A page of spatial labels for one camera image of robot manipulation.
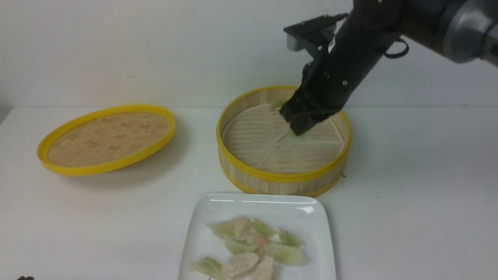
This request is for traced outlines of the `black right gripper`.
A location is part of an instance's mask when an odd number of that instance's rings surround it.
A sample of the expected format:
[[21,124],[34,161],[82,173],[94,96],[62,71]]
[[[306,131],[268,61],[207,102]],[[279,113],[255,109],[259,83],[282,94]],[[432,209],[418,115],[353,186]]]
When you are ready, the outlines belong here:
[[372,27],[353,9],[336,33],[334,46],[279,109],[290,129],[305,134],[340,111],[399,37],[396,26]]

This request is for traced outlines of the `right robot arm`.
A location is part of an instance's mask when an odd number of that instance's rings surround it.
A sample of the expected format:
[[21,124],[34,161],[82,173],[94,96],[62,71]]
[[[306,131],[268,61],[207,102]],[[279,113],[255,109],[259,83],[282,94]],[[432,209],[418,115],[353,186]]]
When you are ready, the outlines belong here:
[[340,112],[381,58],[407,37],[453,61],[482,59],[497,65],[496,0],[354,0],[352,10],[284,28],[290,51],[312,61],[301,84],[279,110],[295,135]]

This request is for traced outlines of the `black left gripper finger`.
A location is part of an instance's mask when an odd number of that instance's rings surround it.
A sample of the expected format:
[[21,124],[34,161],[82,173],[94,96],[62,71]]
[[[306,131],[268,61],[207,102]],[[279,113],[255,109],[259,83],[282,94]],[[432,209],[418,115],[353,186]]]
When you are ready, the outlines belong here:
[[20,276],[17,280],[35,280],[32,276]]

